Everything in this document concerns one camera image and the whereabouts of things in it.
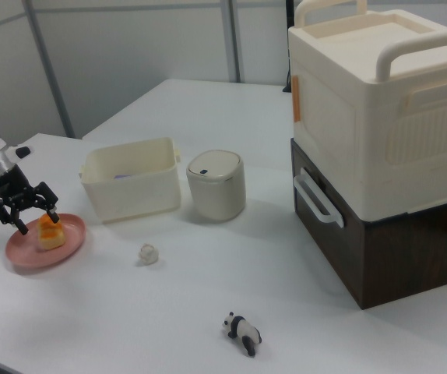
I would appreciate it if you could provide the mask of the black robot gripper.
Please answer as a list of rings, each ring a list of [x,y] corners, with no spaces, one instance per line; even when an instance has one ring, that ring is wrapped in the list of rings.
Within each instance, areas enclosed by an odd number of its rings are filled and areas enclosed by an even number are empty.
[[[9,203],[10,198],[15,198],[16,202]],[[58,197],[45,182],[33,188],[19,166],[14,166],[0,176],[0,221],[2,224],[11,224],[22,235],[27,234],[27,226],[19,217],[21,210],[34,206],[44,210],[51,221],[57,224],[57,202]]]

